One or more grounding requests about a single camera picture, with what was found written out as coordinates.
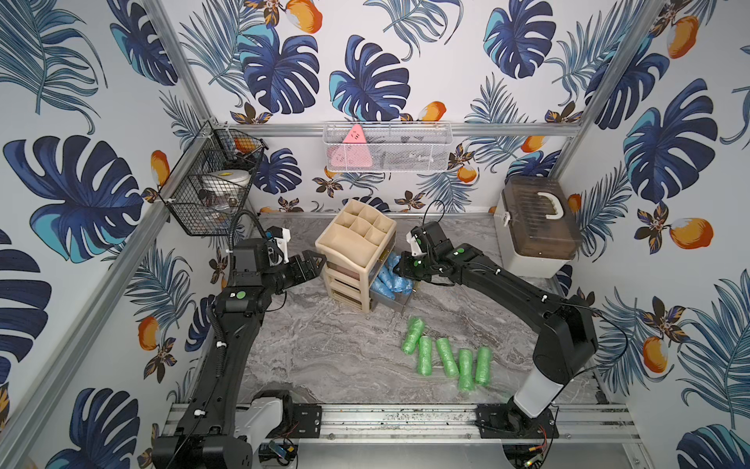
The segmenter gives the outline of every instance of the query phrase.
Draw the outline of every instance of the marble tabletop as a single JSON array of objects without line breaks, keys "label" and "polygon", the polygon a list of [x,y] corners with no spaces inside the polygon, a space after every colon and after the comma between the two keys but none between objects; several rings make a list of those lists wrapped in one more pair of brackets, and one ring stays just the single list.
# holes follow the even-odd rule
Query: marble tabletop
[{"label": "marble tabletop", "polygon": [[[396,218],[397,242],[422,219]],[[289,253],[314,249],[315,240],[331,218],[303,214],[262,217],[264,227],[289,228]],[[454,244],[468,242],[500,263],[490,216],[446,216],[440,222]],[[527,279],[548,288],[545,279]],[[280,305],[275,298],[269,309]],[[424,318],[425,334],[448,337],[459,348],[493,351],[489,386],[461,394],[458,381],[443,374],[433,349],[433,374],[416,373],[417,353],[406,355],[401,343],[407,321]],[[518,317],[485,295],[467,287],[421,283],[403,314],[378,305],[369,314],[343,305],[326,294],[321,278],[290,288],[286,304],[266,314],[253,344],[241,383],[239,402],[265,389],[288,389],[296,401],[360,404],[439,404],[507,401],[533,367],[536,334]],[[596,403],[596,379],[582,375],[571,382],[557,402]]]}]

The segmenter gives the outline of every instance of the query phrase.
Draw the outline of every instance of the wire mesh basket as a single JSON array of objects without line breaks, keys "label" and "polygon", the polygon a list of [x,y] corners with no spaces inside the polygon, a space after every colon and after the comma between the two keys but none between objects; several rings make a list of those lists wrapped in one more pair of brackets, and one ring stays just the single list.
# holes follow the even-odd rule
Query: wire mesh basket
[{"label": "wire mesh basket", "polygon": [[[343,143],[355,124],[366,143]],[[439,173],[453,144],[447,122],[326,122],[328,169],[339,173]]]},{"label": "wire mesh basket", "polygon": [[266,149],[263,140],[241,131],[214,130],[175,193],[162,199],[188,235],[230,233]]}]

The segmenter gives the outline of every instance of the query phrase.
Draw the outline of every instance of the green wrapped item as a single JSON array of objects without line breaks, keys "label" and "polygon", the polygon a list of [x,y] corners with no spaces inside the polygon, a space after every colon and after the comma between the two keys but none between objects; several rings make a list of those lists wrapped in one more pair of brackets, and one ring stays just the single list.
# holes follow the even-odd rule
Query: green wrapped item
[{"label": "green wrapped item", "polygon": [[417,373],[422,376],[430,376],[432,374],[432,338],[426,335],[419,338]]},{"label": "green wrapped item", "polygon": [[442,360],[442,369],[447,377],[458,376],[458,365],[456,365],[456,359],[453,356],[453,350],[451,350],[451,343],[447,337],[439,338],[435,342],[437,346],[437,353],[440,355]]},{"label": "green wrapped item", "polygon": [[489,347],[480,347],[476,353],[476,376],[474,381],[480,386],[490,383],[490,362],[492,362],[492,350]]},{"label": "green wrapped item", "polygon": [[474,364],[474,354],[471,350],[462,348],[458,351],[458,390],[471,392],[474,390],[474,380],[471,377],[471,368]]},{"label": "green wrapped item", "polygon": [[406,355],[411,355],[417,348],[417,342],[425,331],[425,322],[421,317],[412,317],[409,319],[409,332],[406,334],[406,338],[403,340],[403,346],[401,350]]}]

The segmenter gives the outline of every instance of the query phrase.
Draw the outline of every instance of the wallpapered wall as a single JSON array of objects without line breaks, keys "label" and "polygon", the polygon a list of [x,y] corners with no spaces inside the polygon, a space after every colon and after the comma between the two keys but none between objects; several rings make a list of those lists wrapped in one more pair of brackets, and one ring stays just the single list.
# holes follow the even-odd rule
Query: wallpapered wall
[{"label": "wallpapered wall", "polygon": [[[581,117],[639,4],[187,0],[165,6],[220,122],[554,123]],[[650,91],[646,84],[613,105],[606,122],[616,127]],[[463,145],[447,173],[390,176],[325,174],[320,139],[269,139],[261,176],[271,182],[258,184],[262,192],[250,200],[257,209],[311,211],[371,197],[369,203],[396,211],[440,198],[451,212],[486,212],[497,204],[511,162],[527,157],[514,171],[545,175],[557,160],[562,139],[529,137],[456,139],[454,147]]]},{"label": "wallpapered wall", "polygon": [[[9,0],[0,31],[2,428],[198,127],[137,2]],[[226,259],[210,244],[166,224],[58,403],[39,467],[123,467],[150,446],[208,330]]]},{"label": "wallpapered wall", "polygon": [[612,362],[625,340],[595,319],[599,371],[659,469],[750,467],[749,17],[668,4],[623,81],[663,78],[561,181],[584,244],[558,278],[627,332]]}]

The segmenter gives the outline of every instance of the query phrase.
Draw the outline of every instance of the metal rail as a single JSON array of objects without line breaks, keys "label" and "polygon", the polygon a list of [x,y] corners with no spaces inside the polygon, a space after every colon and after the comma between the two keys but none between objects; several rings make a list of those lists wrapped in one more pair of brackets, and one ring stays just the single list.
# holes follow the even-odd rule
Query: metal rail
[{"label": "metal rail", "polygon": [[[171,196],[180,181],[186,177],[208,139],[204,132],[211,129],[207,127],[204,126],[202,134],[193,141],[166,182],[162,189],[165,198]],[[67,339],[52,354],[40,373],[40,379],[34,383],[35,387],[18,401],[12,418],[0,434],[0,467],[25,467],[26,455],[56,410],[169,214],[168,208],[162,203],[154,203],[149,207],[138,227],[127,239],[122,253],[112,263],[96,291],[70,325],[65,336]]]},{"label": "metal rail", "polygon": [[583,111],[583,117],[580,120],[580,132],[563,146],[560,156],[557,159],[557,163],[555,163],[555,166],[550,173],[551,178],[560,178],[570,164],[575,153],[581,147],[581,143],[584,141],[588,132],[596,125],[596,119],[605,108],[605,105],[617,86],[617,83],[620,82],[625,70],[628,68],[628,65],[630,65],[630,61],[638,52],[638,48],[641,47],[641,43],[643,43],[647,32],[653,26],[653,23],[659,15],[659,12],[662,10],[664,3],[665,0],[643,0],[643,6],[638,12],[637,19],[625,34],[622,42],[619,43],[617,52],[612,58],[609,68],[605,71],[601,83],[599,83],[599,88],[594,93],[591,103],[586,106],[586,109]]},{"label": "metal rail", "polygon": [[[263,125],[224,125],[239,131],[252,133],[254,137],[322,137],[323,123],[319,124],[263,124]],[[451,122],[454,137],[501,137],[504,135],[542,135],[550,137],[575,137],[578,124],[467,124]]]},{"label": "metal rail", "polygon": [[[239,404],[247,408],[249,404]],[[173,404],[163,434],[173,434],[187,404]],[[476,406],[469,404],[323,404],[320,438],[310,443],[492,443],[475,425]],[[557,415],[559,443],[639,444],[641,437],[625,405],[561,404]],[[538,444],[540,439],[505,439],[503,444]]]},{"label": "metal rail", "polygon": [[169,61],[172,62],[172,66],[177,71],[177,76],[182,81],[188,100],[193,105],[198,118],[201,120],[210,119],[212,115],[209,102],[200,90],[200,84],[192,73],[190,63],[180,45],[177,32],[172,27],[161,0],[144,0],[143,3],[145,10],[148,11],[148,19],[151,20],[151,24],[159,34],[166,56],[169,57]]}]

